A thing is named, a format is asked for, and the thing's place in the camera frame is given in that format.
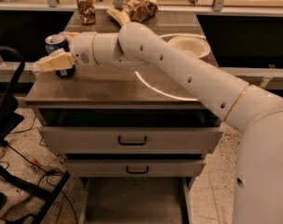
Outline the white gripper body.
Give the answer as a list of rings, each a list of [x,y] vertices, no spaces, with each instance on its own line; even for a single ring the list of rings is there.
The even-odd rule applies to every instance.
[[[96,32],[80,33],[70,42],[69,49],[79,65],[97,65],[93,55],[93,40],[96,35]]]

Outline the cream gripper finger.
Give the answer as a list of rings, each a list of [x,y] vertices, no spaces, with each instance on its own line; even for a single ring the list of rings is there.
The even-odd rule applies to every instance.
[[[57,49],[50,55],[39,59],[35,62],[35,65],[41,72],[58,71],[72,68],[75,60],[71,52],[66,52],[64,49]]]
[[[76,36],[78,36],[78,32],[60,32],[60,35],[62,35],[68,43],[71,43]]]

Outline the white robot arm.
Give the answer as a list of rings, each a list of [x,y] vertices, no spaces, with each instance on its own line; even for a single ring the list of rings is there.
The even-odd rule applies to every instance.
[[[283,98],[251,85],[162,40],[138,22],[117,33],[69,34],[68,49],[38,61],[43,72],[74,63],[162,69],[202,105],[243,135],[236,168],[233,224],[283,224]]]

